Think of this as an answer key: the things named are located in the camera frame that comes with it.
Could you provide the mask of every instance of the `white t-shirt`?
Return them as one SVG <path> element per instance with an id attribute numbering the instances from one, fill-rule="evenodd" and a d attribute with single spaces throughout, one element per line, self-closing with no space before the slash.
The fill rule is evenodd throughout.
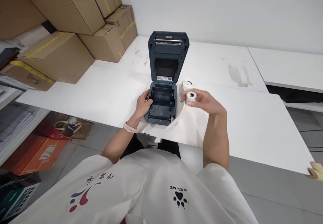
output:
<path id="1" fill-rule="evenodd" d="M 230 174 L 197 176 L 175 155 L 142 149 L 116 164 L 83 160 L 12 223 L 258 223 Z"/>

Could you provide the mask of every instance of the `person's right hand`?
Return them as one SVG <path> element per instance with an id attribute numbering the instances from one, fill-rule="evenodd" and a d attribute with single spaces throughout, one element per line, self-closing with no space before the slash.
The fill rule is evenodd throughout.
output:
<path id="1" fill-rule="evenodd" d="M 197 97 L 195 101 L 187 102 L 188 106 L 197 107 L 203 109 L 209 114 L 221 114 L 226 115 L 226 110 L 212 95 L 207 91 L 202 91 L 199 89 L 189 89 L 182 93 L 183 98 L 181 102 L 186 100 L 186 94 L 188 92 L 196 93 Z"/>

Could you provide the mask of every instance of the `paw print logo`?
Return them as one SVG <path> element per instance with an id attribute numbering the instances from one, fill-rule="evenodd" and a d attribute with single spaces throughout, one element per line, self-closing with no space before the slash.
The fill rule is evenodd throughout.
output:
<path id="1" fill-rule="evenodd" d="M 175 191 L 175 195 L 173 198 L 173 201 L 177 201 L 177 208 L 179 205 L 182 205 L 182 207 L 185 209 L 185 203 L 189 204 L 185 198 L 183 198 L 183 193 Z"/>

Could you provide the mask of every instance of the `table stain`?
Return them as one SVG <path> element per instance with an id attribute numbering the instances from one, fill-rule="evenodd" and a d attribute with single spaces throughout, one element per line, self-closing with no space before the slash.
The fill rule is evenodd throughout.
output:
<path id="1" fill-rule="evenodd" d="M 237 83 L 239 87 L 247 88 L 247 87 L 251 86 L 252 83 L 250 82 L 248 71 L 247 71 L 246 67 L 241 66 L 241 68 L 246 76 L 247 82 L 243 82 L 238 68 L 235 66 L 232 66 L 231 64 L 229 64 L 229 74 L 230 74 L 231 80 L 233 82 Z"/>

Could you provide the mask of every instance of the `white wall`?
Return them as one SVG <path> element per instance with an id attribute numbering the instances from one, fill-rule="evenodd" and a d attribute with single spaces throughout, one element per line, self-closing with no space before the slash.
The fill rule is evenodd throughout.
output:
<path id="1" fill-rule="evenodd" d="M 323 54 L 323 0 L 122 0 L 138 34 L 187 32 L 191 41 Z"/>

